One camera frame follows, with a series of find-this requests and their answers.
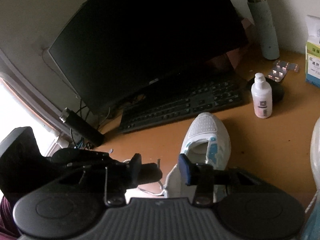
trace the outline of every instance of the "desk surface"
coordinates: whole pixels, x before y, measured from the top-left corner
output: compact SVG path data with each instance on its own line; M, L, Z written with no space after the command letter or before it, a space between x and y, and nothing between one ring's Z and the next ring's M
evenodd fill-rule
M289 71L284 78L284 99L274 105L268 119L255 116L252 103L217 112L230 135L231 156L228 167L240 167L294 195L304 206L316 191L310 167L310 141L320 117L320 89L305 82L305 56L281 51L280 59L299 64L300 71ZM273 61L262 58L258 48L244 56L237 72L246 80L256 72L265 75ZM185 134L193 121L188 119L129 134L116 134L121 117L105 125L106 143L97 151L113 148L112 158L123 161L140 153L144 163L161 159L163 179L176 164ZM157 191L157 185L145 185Z

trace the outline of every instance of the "sunlight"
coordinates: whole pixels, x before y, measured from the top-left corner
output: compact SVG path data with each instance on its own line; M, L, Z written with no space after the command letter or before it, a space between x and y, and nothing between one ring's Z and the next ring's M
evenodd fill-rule
M27 109L12 92L0 82L0 141L14 128L30 126L33 129L40 153L45 155L55 136L50 128Z

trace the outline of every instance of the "white sneaker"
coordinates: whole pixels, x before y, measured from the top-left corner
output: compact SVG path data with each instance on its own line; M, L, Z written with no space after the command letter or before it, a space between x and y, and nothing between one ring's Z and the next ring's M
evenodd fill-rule
M224 170L231 153L230 137L226 127L213 114L199 114L189 127L181 153L186 154L192 163L207 163L216 170ZM225 195L224 192L217 193L218 189L223 188L215 186L216 200ZM188 187L181 181L176 164L166 178L164 189L166 197L188 197L192 202L196 186Z

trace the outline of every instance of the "black keyboard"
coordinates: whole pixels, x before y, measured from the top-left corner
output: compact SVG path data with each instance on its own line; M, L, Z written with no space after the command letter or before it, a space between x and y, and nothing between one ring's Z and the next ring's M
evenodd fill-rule
M119 132L126 133L217 112L243 104L241 89L235 80L206 82L183 89L160 102L144 102L124 110Z

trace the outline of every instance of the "computer monitor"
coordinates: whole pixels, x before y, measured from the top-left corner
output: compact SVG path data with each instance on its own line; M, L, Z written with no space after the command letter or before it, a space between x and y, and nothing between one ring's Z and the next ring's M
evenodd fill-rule
M230 0L88 0L49 53L94 114L246 44Z

